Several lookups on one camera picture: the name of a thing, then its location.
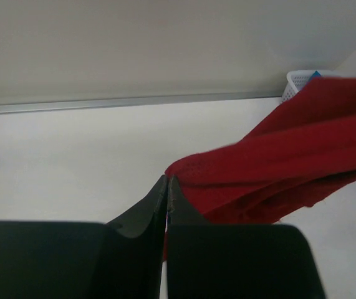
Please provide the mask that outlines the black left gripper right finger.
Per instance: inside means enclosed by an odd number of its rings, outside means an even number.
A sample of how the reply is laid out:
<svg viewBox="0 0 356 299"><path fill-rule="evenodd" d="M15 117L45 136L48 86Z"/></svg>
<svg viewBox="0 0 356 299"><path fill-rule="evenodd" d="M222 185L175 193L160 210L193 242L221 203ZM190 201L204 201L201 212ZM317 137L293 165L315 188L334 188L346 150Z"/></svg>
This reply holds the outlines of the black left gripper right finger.
<svg viewBox="0 0 356 299"><path fill-rule="evenodd" d="M310 246L291 225L217 225L168 186L168 298L325 298Z"/></svg>

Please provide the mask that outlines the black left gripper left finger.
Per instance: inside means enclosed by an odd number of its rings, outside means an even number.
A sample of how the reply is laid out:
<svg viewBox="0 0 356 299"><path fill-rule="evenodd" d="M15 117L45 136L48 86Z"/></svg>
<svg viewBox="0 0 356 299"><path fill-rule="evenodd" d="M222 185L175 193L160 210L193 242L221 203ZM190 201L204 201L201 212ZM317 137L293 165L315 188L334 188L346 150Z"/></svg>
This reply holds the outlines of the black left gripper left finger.
<svg viewBox="0 0 356 299"><path fill-rule="evenodd" d="M158 298L167 191L108 223L0 221L0 298Z"/></svg>

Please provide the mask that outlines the red t shirt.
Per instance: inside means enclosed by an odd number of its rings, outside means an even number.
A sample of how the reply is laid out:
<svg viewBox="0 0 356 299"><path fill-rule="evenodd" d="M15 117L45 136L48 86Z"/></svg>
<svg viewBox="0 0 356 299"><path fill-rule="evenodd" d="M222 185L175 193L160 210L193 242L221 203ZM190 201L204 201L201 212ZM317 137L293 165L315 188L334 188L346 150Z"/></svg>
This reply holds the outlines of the red t shirt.
<svg viewBox="0 0 356 299"><path fill-rule="evenodd" d="M356 78L311 80L242 140L166 169L214 224L272 224L356 181Z"/></svg>

